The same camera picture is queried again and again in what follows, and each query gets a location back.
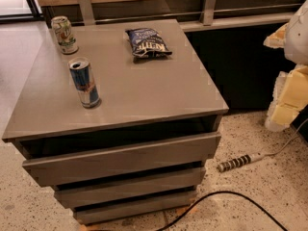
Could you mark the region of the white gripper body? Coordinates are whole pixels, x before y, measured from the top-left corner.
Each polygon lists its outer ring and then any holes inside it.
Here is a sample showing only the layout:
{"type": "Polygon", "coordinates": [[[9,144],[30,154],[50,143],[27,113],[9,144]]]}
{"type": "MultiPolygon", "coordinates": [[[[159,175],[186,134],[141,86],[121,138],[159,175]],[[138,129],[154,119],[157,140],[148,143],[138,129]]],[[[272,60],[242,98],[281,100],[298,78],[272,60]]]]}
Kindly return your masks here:
{"type": "Polygon", "coordinates": [[[308,0],[287,25],[284,54],[288,60],[296,64],[308,64],[308,0]]]}

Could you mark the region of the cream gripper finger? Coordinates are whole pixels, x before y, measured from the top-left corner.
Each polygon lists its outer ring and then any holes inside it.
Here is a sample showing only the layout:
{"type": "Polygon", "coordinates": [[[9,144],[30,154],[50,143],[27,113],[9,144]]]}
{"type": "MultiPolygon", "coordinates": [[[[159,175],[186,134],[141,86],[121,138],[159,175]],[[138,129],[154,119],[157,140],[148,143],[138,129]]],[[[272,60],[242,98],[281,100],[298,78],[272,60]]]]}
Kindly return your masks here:
{"type": "Polygon", "coordinates": [[[274,84],[265,126],[272,132],[289,128],[308,105],[308,66],[297,64],[289,73],[280,71],[274,84]]]}
{"type": "Polygon", "coordinates": [[[287,26],[288,24],[282,25],[274,33],[266,37],[263,44],[266,47],[273,48],[273,49],[283,48],[285,45],[285,36],[286,36],[287,26]]]}

